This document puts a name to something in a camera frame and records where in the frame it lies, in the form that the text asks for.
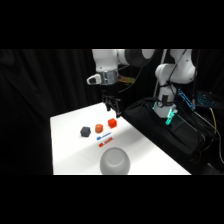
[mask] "black background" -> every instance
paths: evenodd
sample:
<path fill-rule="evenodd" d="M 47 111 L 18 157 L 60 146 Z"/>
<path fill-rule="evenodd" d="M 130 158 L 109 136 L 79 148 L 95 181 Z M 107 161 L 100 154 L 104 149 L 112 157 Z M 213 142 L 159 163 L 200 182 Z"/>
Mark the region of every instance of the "black background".
<path fill-rule="evenodd" d="M 153 95 L 161 56 L 162 49 L 121 94 L 126 107 Z M 173 59 L 168 55 L 166 62 Z M 198 88 L 224 96 L 224 49 L 202 49 L 199 65 Z M 120 74 L 138 72 L 129 67 Z M 0 50 L 0 174 L 53 174 L 50 117 L 101 102 L 100 88 L 86 84 L 93 74 L 91 49 Z"/>

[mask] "black block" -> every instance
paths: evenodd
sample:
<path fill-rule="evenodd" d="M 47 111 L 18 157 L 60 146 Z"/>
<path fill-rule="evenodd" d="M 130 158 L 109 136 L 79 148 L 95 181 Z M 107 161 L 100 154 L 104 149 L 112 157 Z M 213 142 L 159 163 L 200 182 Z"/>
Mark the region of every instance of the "black block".
<path fill-rule="evenodd" d="M 81 130 L 82 137 L 87 137 L 88 138 L 90 136 L 90 134 L 91 134 L 90 128 L 88 128 L 88 127 L 83 127 L 82 128 L 82 130 Z"/>

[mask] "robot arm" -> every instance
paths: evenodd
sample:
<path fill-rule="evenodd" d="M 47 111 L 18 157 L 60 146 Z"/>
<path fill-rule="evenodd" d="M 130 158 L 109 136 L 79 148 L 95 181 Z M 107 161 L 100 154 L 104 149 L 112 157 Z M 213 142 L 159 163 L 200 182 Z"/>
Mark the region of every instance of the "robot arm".
<path fill-rule="evenodd" d="M 117 118 L 123 111 L 118 99 L 118 65 L 143 67 L 154 55 L 155 49 L 93 49 L 98 74 L 87 80 L 89 85 L 101 85 L 103 102 L 107 110 L 114 109 Z"/>
<path fill-rule="evenodd" d="M 195 74 L 192 49 L 172 49 L 170 54 L 176 64 L 163 64 L 156 70 L 160 92 L 154 110 L 160 118 L 167 118 L 170 111 L 175 110 L 174 98 L 177 90 L 172 83 L 189 84 L 194 80 Z"/>

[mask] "table surface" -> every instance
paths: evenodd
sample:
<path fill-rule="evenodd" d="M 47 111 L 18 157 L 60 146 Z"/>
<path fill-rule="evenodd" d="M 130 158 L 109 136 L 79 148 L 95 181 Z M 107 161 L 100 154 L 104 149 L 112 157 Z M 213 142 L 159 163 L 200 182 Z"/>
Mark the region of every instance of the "table surface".
<path fill-rule="evenodd" d="M 51 118 L 54 175 L 101 175 L 100 159 L 113 147 L 123 149 L 131 161 L 129 175 L 190 175 L 122 117 L 111 129 L 108 120 L 116 119 L 103 103 Z M 103 133 L 111 131 L 114 139 L 102 148 L 97 141 L 101 134 L 95 126 L 102 124 Z M 83 127 L 91 128 L 89 138 L 82 137 Z"/>

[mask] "red cube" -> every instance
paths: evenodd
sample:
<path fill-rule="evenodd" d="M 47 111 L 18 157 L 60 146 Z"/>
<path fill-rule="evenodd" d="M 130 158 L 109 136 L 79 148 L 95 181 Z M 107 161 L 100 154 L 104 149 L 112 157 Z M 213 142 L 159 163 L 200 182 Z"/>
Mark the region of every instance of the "red cube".
<path fill-rule="evenodd" d="M 108 121 L 108 125 L 110 126 L 110 128 L 115 128 L 117 127 L 117 121 L 115 119 L 111 119 Z"/>

